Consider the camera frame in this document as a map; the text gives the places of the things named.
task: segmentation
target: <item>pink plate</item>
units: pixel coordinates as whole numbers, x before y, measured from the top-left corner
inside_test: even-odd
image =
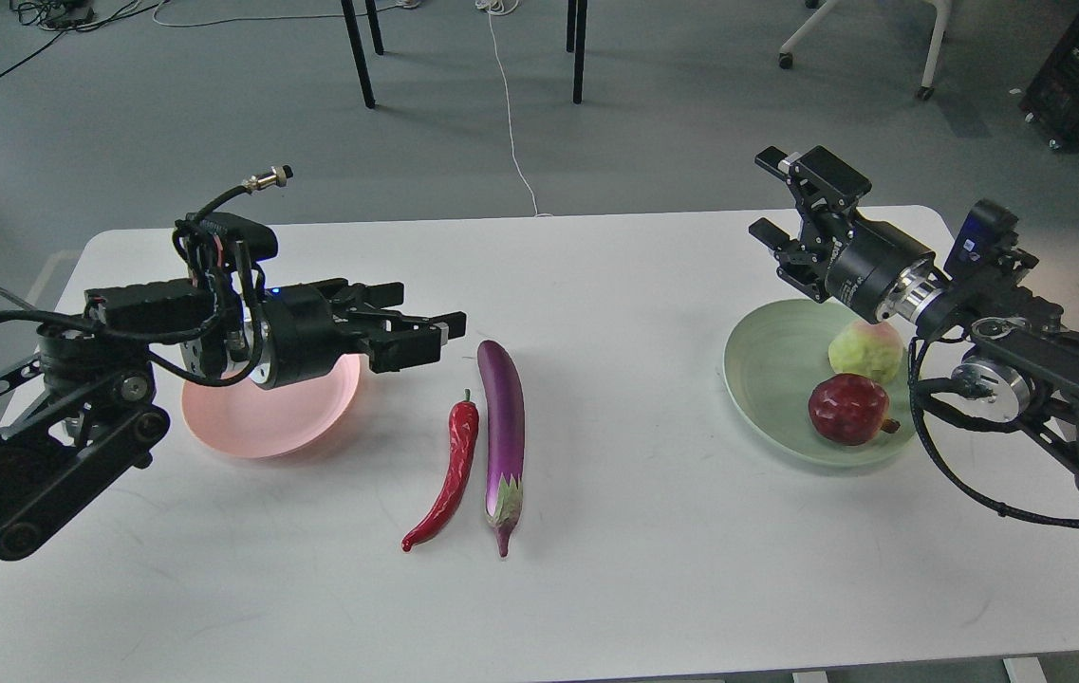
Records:
[[[360,356],[341,356],[332,372],[264,390],[251,380],[214,388],[187,383],[180,394],[193,436],[236,459],[267,459],[302,449],[324,436],[358,387]]]

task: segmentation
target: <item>red chili pepper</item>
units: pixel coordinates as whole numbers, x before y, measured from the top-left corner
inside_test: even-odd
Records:
[[[447,421],[451,432],[451,466],[447,468],[447,480],[442,482],[442,492],[429,509],[429,515],[405,535],[400,547],[405,552],[414,545],[434,538],[445,524],[455,515],[460,506],[462,493],[467,488],[467,475],[470,472],[470,455],[476,450],[476,436],[479,433],[479,411],[476,404],[470,402],[470,390],[465,390],[465,398],[451,408],[451,419]]]

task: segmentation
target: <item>chair leg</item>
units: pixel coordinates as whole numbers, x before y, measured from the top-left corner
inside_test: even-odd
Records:
[[[569,0],[569,26],[564,27],[564,51],[573,52],[573,37],[577,33],[577,0]]]
[[[586,8],[590,0],[577,0],[577,39],[573,53],[573,104],[582,104],[582,73],[586,70]]]
[[[788,39],[788,42],[783,43],[782,46],[779,47],[779,53],[781,53],[781,55],[790,55],[796,46],[796,43],[800,43],[800,39],[804,38],[809,30],[814,30],[814,27],[825,18],[825,14],[831,13],[831,10],[834,9],[834,4],[838,4],[838,0],[825,0],[825,4],[818,8],[817,12],[814,12],[814,16],[808,17],[808,21],[796,29],[796,33],[792,35],[792,38]]]
[[[948,14],[952,13],[952,2],[934,4],[934,28],[931,30],[931,46],[926,52],[926,68],[923,69],[923,87],[931,87],[934,82],[934,69],[940,57],[940,44],[943,44],[943,31],[948,27]]]
[[[358,69],[361,85],[361,100],[366,108],[374,109],[374,92],[370,90],[370,73],[366,70],[366,53],[361,51],[361,35],[358,33],[358,18],[353,13],[353,0],[341,0],[344,27],[350,31],[350,49],[353,51],[353,66]]]
[[[370,22],[370,42],[374,44],[374,55],[383,54],[383,36],[379,33],[379,9],[374,0],[366,0],[366,18]]]

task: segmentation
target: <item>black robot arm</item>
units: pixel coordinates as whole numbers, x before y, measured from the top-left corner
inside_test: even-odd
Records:
[[[1025,433],[1073,473],[1079,490],[1079,333],[1061,324],[1063,308],[1020,285],[1037,259],[1017,247],[1016,216],[979,202],[940,270],[928,247],[861,216],[857,206],[872,183],[824,148],[786,154],[769,147],[755,163],[786,182],[800,213],[796,238],[766,219],[749,229],[770,249],[779,277],[816,302],[837,298],[871,324],[891,316],[915,324],[911,406],[941,470],[1000,515],[1079,528],[1079,520],[1026,514],[969,489],[939,457],[921,421],[926,410],[955,427]],[[950,378],[920,380],[926,350],[953,329],[972,344],[964,361]],[[934,394],[957,395],[967,410]],[[1056,434],[1054,422],[1071,425],[1074,438]]]
[[[250,177],[176,223],[186,277],[90,289],[81,315],[0,311],[0,324],[35,320],[39,350],[0,372],[0,397],[41,378],[41,395],[0,427],[0,558],[33,554],[131,467],[148,467],[169,428],[153,405],[153,365],[193,383],[251,377],[276,388],[331,371],[363,354],[371,371],[436,363],[466,316],[418,317],[391,310],[405,286],[264,285],[260,261],[278,251],[267,226],[221,214],[222,203],[285,185],[289,167]],[[153,354],[179,344],[185,367]],[[67,438],[54,435],[63,427]]]

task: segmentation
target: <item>eggplant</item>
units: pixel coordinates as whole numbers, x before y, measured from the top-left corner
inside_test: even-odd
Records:
[[[476,351],[479,377],[488,405],[488,486],[484,511],[496,535],[497,552],[505,557],[509,535],[522,516],[522,450],[525,419],[522,382],[514,359],[495,341],[481,341]]]

